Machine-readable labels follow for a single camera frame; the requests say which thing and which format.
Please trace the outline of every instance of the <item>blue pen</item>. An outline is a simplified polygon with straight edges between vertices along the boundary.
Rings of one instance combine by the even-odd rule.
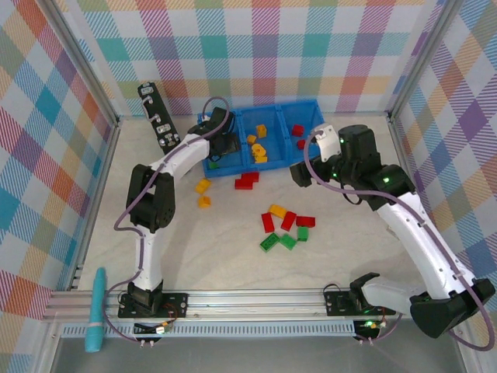
[[[102,301],[106,291],[106,270],[100,267],[93,281],[92,307],[90,320],[86,328],[85,351],[98,352],[103,341]]]

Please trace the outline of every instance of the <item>blue plastic bin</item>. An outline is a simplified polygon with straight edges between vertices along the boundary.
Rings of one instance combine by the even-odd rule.
[[[284,103],[280,105],[254,106],[232,109],[235,114],[234,132],[240,138],[240,152],[223,156],[217,161],[217,169],[210,168],[210,160],[203,161],[203,171],[206,177],[239,175],[252,171],[280,169],[304,160],[303,151],[297,148],[297,141],[307,138],[311,129],[324,123],[319,105],[315,99]],[[251,145],[247,144],[247,136],[257,135],[255,127],[264,124],[267,129],[265,138],[258,138],[267,152],[266,163],[255,163],[252,157]],[[304,126],[304,136],[291,136],[295,124]],[[317,145],[309,148],[311,157],[319,154]]]

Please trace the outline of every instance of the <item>plaid fabric wall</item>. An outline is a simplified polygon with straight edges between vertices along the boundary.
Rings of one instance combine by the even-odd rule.
[[[497,286],[497,0],[464,3],[397,125],[431,218]]]
[[[174,114],[216,95],[235,106],[317,98],[327,112],[383,111],[435,1],[57,3],[117,110],[143,115],[136,88],[147,80]]]
[[[34,0],[0,0],[0,372],[25,372],[110,126]]]
[[[428,41],[429,33],[432,31],[433,27],[438,20],[440,13],[442,12],[443,7],[447,3],[447,0],[437,0],[435,8],[433,8],[432,14],[429,16],[428,22],[425,25],[425,28],[422,30],[421,36],[418,39],[414,49],[412,50],[411,55],[409,56],[409,60],[407,64],[405,64],[404,70],[402,71],[400,79],[397,81],[397,85],[395,86],[394,92],[388,101],[388,105],[386,111],[391,111],[393,108],[395,101],[398,98],[398,94],[401,89],[404,87],[405,80],[411,74],[412,68],[414,68],[414,64],[416,58],[418,57],[419,52],[424,48],[426,42]]]

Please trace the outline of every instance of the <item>white table surface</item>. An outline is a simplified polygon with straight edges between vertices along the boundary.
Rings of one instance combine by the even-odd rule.
[[[335,129],[366,124],[374,130],[382,162],[398,163],[384,117],[325,115]],[[196,118],[173,117],[180,135]],[[135,236],[115,232],[113,224],[125,208],[131,170],[162,157],[146,120],[125,120],[117,143],[79,290],[90,290],[98,267],[104,266],[107,284],[134,274]],[[176,215],[166,228],[163,244],[164,289],[227,290],[265,288],[321,288],[329,282],[348,286],[374,271],[392,280],[414,283],[420,276],[400,242],[366,203],[353,206],[342,195],[313,185],[298,187],[289,169],[263,172],[254,190],[235,190],[235,176],[212,179],[206,192],[212,200],[199,209],[196,184],[201,164],[176,185]],[[300,215],[316,217],[307,242],[293,251],[278,244],[264,253],[261,213],[279,204]],[[276,232],[280,220],[274,218]],[[296,237],[295,226],[290,234]]]

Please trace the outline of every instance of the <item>black bracket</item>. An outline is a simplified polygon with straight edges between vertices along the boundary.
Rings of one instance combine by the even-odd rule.
[[[384,307],[369,306],[358,309],[350,297],[349,291],[326,291],[326,315],[327,316],[382,316]],[[395,315],[395,311],[384,309],[385,315]]]
[[[136,165],[133,168],[126,207],[138,197],[153,174],[154,170],[150,166]],[[130,219],[134,225],[142,225],[150,233],[155,233],[157,229],[168,226],[174,217],[174,178],[169,173],[159,173],[152,186],[155,186],[155,193],[147,192],[143,196],[130,211]]]
[[[372,278],[380,276],[369,272],[350,283],[349,291],[325,291],[326,315],[328,316],[380,316],[395,315],[395,311],[385,307],[370,305],[362,287]]]
[[[164,154],[168,154],[179,145],[181,139],[157,87],[153,82],[144,83],[138,87],[138,95],[141,98],[145,116],[157,136],[159,146]]]
[[[162,293],[155,313],[144,308],[129,294],[121,295],[119,303],[119,311],[117,312],[119,319],[171,319],[174,317],[184,319],[188,310],[188,294]],[[171,309],[174,309],[177,315],[172,315]]]

